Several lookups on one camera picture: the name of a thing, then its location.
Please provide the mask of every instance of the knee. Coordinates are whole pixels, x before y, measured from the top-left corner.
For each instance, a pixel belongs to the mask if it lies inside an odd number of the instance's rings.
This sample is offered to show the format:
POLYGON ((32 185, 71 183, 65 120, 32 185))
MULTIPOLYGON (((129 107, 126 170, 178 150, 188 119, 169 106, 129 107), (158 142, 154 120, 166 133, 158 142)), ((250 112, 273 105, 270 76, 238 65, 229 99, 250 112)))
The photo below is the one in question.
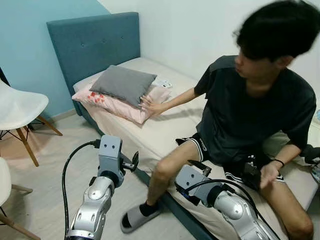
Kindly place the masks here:
POLYGON ((160 161, 156 165, 153 174, 161 181, 169 181, 172 177, 172 170, 165 162, 160 161))
POLYGON ((311 240, 314 235, 314 225, 309 217, 287 230, 293 239, 311 240))

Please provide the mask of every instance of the black t-shirt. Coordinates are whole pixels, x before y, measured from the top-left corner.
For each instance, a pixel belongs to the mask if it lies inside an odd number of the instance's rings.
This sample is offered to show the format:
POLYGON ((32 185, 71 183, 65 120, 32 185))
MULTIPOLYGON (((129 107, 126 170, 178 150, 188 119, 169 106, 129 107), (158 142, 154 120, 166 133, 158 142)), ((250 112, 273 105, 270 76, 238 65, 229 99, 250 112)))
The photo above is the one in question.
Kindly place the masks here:
POLYGON ((222 56, 212 63, 194 88, 196 94, 206 94, 207 103, 196 129, 212 161, 239 161, 280 130, 303 149, 316 110, 312 87, 295 72, 284 69, 265 96, 251 97, 246 80, 235 70, 235 57, 222 56))

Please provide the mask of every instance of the blue wall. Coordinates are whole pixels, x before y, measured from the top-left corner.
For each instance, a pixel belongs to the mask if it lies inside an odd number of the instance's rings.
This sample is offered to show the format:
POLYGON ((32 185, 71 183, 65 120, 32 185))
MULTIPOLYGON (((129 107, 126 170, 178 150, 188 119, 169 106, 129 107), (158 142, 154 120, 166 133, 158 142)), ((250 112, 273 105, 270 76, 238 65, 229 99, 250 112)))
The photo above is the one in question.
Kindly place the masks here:
POLYGON ((108 14, 97 0, 1 0, 0 66, 13 88, 49 98, 45 116, 71 110, 46 22, 108 14))

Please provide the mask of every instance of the gray slide sandal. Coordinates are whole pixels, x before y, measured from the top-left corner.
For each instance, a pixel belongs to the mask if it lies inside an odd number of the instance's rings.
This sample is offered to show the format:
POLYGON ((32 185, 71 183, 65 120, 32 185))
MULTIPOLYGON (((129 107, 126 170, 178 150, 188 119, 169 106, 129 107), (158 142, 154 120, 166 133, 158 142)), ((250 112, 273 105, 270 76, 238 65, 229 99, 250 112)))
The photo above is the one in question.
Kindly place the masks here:
POLYGON ((139 205, 135 206, 131 208, 129 211, 127 211, 121 218, 121 222, 120 222, 121 231, 125 234, 129 234, 134 230, 136 230, 137 228, 139 228, 140 226, 142 226, 143 224, 145 224, 146 222, 158 216, 160 213, 161 213, 161 209, 155 211, 149 216, 143 216, 142 213, 140 212, 139 205), (131 227, 124 227, 122 224, 122 221, 126 214, 128 214, 128 221, 131 227))

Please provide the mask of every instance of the white chair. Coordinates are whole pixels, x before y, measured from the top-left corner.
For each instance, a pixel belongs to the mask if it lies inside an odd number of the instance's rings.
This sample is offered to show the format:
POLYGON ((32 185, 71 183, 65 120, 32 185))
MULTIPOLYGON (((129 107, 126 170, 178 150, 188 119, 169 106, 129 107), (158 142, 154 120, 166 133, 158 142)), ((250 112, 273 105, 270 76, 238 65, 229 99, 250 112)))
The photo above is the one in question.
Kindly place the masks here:
POLYGON ((10 226, 11 228, 19 231, 20 233, 23 233, 24 235, 32 239, 40 240, 40 237, 34 235, 32 232, 29 232, 24 227, 20 226, 19 224, 15 223, 13 220, 8 218, 4 210, 2 209, 1 206, 9 198, 11 189, 25 191, 27 193, 32 193, 33 191, 30 188, 11 184, 9 167, 6 163, 6 160, 0 157, 0 209, 2 211, 2 213, 0 213, 0 221, 3 222, 5 225, 10 226))
POLYGON ((16 138, 23 142, 36 167, 39 166, 39 163, 27 142, 29 128, 26 126, 33 120, 39 119, 40 122, 62 136, 61 132, 40 116, 48 102, 46 95, 16 90, 0 80, 0 139, 4 135, 2 134, 3 131, 6 134, 10 133, 10 130, 16 129, 20 136, 20 138, 16 138), (27 132, 26 137, 21 131, 22 127, 27 132))

